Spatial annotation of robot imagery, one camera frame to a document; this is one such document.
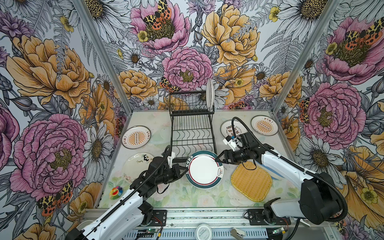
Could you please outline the white plate green red rim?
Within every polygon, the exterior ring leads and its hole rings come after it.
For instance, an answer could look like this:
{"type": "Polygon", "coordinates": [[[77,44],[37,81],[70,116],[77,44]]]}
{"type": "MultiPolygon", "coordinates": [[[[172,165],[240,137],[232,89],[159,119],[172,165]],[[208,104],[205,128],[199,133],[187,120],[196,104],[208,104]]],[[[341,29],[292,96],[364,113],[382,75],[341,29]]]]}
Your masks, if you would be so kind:
{"type": "Polygon", "coordinates": [[[211,151],[197,151],[186,161],[187,180],[199,189],[211,189],[224,177],[224,166],[216,162],[217,154],[211,151]]]}

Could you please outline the yellow woven square plate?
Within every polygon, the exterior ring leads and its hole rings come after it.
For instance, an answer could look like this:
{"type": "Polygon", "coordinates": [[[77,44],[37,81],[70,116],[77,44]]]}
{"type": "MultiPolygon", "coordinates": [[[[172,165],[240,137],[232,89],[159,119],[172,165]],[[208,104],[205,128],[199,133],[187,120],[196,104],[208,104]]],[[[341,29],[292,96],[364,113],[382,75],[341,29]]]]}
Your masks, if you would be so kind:
{"type": "Polygon", "coordinates": [[[253,162],[240,164],[231,176],[233,187],[253,202],[262,202],[272,186],[270,174],[253,162]]]}

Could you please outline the white plate with chinese characters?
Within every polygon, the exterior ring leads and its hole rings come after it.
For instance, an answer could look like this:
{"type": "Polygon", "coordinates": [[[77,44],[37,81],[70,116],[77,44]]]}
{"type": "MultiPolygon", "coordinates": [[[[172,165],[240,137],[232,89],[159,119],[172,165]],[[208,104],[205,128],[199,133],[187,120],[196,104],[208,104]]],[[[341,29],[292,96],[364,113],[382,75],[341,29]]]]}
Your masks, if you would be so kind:
{"type": "Polygon", "coordinates": [[[206,85],[206,104],[208,111],[212,111],[214,108],[215,90],[212,80],[207,81],[206,85]]]}

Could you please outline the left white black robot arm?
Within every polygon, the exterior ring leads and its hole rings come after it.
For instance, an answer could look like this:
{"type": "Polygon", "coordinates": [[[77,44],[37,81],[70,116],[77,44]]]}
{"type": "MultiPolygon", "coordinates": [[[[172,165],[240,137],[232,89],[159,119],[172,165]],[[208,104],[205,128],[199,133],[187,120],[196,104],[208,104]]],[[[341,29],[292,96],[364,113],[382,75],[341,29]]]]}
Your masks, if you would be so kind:
{"type": "Polygon", "coordinates": [[[168,185],[181,179],[188,169],[179,164],[170,166],[175,154],[168,145],[161,156],[153,158],[130,185],[130,189],[98,219],[83,229],[73,229],[66,240],[121,240],[124,235],[140,226],[148,225],[153,216],[153,206],[146,202],[158,190],[158,185],[168,185]]]}

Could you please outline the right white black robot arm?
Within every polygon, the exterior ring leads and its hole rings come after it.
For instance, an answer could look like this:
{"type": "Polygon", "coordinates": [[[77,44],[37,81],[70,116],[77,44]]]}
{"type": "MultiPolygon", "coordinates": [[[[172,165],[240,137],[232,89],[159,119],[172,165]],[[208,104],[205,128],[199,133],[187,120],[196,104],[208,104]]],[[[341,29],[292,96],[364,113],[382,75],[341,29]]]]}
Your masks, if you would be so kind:
{"type": "Polygon", "coordinates": [[[240,134],[233,129],[224,139],[230,149],[222,151],[215,162],[238,167],[232,175],[233,181],[245,180],[238,185],[238,190],[249,197],[252,190],[262,188],[263,185],[257,181],[264,174],[264,171],[258,170],[261,166],[272,169],[300,190],[299,198],[275,198],[266,202],[262,210],[265,222],[273,224],[280,218],[295,218],[297,222],[306,219],[320,225],[323,222],[340,222],[347,216],[347,201],[329,174],[301,167],[272,146],[261,143],[239,117],[233,117],[230,126],[234,128],[236,123],[246,131],[240,134]]]}

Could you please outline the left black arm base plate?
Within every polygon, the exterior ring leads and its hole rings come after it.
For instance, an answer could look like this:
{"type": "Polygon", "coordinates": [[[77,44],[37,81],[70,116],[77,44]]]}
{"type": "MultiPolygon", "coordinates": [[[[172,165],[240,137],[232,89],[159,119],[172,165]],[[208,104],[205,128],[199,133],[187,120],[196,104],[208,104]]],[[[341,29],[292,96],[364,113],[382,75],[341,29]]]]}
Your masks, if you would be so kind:
{"type": "Polygon", "coordinates": [[[167,210],[152,210],[144,215],[141,227],[165,227],[167,214],[167,210]]]}

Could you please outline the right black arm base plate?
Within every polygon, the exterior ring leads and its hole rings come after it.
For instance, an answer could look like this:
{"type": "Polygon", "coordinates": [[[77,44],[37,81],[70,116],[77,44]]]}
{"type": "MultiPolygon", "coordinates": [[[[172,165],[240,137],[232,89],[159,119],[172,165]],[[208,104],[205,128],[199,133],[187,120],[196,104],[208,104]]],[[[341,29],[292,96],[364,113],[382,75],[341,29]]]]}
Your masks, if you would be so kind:
{"type": "Polygon", "coordinates": [[[249,221],[251,226],[289,226],[291,224],[290,218],[279,218],[275,214],[261,208],[248,209],[244,213],[243,217],[249,221]]]}

